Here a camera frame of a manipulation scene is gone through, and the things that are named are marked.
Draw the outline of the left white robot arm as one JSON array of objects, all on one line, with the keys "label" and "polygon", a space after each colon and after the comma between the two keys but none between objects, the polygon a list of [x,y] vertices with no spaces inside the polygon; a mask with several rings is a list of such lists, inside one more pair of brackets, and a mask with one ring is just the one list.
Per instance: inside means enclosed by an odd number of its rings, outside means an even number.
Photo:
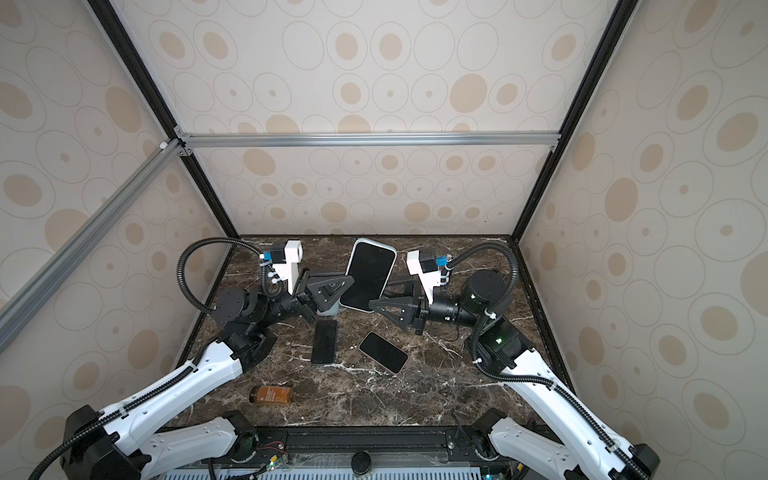
[{"label": "left white robot arm", "polygon": [[152,479],[198,460],[247,458],[254,426],[239,412],[171,431],[163,426],[216,388],[267,358],[271,326],[315,320],[355,283],[350,275],[305,272],[294,293],[268,298],[258,289],[224,290],[212,312],[220,333],[192,359],[145,389],[100,411],[84,406],[66,420],[54,454],[69,479]]}]

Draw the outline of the light blue phone case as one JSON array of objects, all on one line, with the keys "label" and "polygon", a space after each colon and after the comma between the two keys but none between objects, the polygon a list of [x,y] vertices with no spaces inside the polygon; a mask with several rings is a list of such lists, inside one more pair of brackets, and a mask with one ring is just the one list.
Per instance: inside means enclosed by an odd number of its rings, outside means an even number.
[{"label": "light blue phone case", "polygon": [[334,317],[338,314],[340,309],[340,303],[334,303],[329,309],[321,311],[317,310],[316,314],[320,317]]}]

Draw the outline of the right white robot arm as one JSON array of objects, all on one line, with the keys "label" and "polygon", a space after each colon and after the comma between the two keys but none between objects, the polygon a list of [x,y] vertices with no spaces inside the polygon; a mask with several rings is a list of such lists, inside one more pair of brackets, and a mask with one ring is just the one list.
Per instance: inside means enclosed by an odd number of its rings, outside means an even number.
[{"label": "right white robot arm", "polygon": [[[398,282],[370,303],[403,331],[423,332],[430,322],[474,326],[506,287],[493,270],[475,272],[457,296],[424,293],[418,280]],[[488,321],[477,346],[476,364],[510,387],[544,421],[540,430],[521,426],[491,409],[473,426],[476,453],[506,457],[546,479],[650,479],[659,465],[655,451],[632,443],[599,420],[555,375],[525,335],[508,320]]]}]

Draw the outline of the black smartphone from case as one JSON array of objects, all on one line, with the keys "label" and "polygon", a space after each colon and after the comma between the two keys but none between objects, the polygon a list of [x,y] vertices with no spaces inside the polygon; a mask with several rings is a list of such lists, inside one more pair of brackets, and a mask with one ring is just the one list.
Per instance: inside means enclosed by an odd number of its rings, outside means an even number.
[{"label": "black smartphone from case", "polygon": [[336,320],[318,320],[315,325],[311,363],[330,365],[335,362],[338,335]]}]

